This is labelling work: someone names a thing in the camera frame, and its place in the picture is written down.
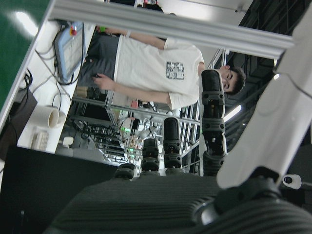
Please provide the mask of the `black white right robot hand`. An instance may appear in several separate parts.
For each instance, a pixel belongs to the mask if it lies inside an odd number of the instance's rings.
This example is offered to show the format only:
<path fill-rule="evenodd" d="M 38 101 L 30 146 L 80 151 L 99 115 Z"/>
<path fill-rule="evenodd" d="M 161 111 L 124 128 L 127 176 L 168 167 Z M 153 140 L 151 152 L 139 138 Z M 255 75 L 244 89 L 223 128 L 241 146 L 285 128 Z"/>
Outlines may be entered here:
<path fill-rule="evenodd" d="M 86 187 L 48 234 L 309 234 L 312 216 L 279 184 L 312 119 L 312 12 L 216 177 L 185 173 Z"/>

